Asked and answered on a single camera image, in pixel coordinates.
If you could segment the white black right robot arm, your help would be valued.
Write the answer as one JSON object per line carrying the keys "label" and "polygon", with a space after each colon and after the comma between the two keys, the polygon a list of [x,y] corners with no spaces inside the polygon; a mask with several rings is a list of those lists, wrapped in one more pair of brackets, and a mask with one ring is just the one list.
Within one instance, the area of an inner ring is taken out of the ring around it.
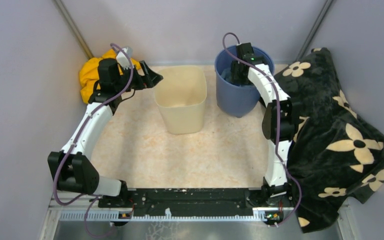
{"label": "white black right robot arm", "polygon": [[277,205],[286,197],[288,152],[298,130],[299,104],[292,101],[273,77],[263,56],[257,56],[250,43],[239,43],[231,63],[232,81],[253,84],[265,104],[262,132],[267,140],[268,163],[261,193],[249,196],[252,204]]}

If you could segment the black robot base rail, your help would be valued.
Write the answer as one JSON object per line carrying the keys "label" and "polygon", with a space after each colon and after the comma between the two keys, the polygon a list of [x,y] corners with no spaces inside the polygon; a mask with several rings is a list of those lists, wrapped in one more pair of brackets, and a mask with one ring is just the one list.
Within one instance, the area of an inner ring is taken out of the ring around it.
{"label": "black robot base rail", "polygon": [[110,222],[262,222],[278,225],[293,210],[291,198],[266,199],[260,188],[133,188],[126,199],[82,196],[68,206],[54,199],[63,221]]}

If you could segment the light blue trash bag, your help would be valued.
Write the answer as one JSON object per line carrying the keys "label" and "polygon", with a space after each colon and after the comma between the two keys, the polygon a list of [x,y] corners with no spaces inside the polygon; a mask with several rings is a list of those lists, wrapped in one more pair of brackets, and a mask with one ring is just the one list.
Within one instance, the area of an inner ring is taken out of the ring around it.
{"label": "light blue trash bag", "polygon": [[238,83],[238,82],[235,82],[233,80],[233,77],[232,77],[232,72],[231,72],[231,68],[228,67],[228,68],[225,68],[221,75],[220,75],[226,82],[232,84],[232,85],[235,85],[235,86],[243,86],[243,84],[241,83]]}

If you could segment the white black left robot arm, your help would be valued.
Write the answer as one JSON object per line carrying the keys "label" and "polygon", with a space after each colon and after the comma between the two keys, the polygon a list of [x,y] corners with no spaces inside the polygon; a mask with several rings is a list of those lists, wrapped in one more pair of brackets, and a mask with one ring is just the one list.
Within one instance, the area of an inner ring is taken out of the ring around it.
{"label": "white black left robot arm", "polygon": [[129,203],[126,182],[101,176],[90,158],[105,126],[123,101],[121,95],[151,89],[163,80],[163,76],[151,70],[144,61],[139,65],[142,74],[135,66],[122,66],[114,58],[98,62],[98,79],[80,124],[61,150],[52,151],[47,158],[55,192],[109,196],[118,207]]}

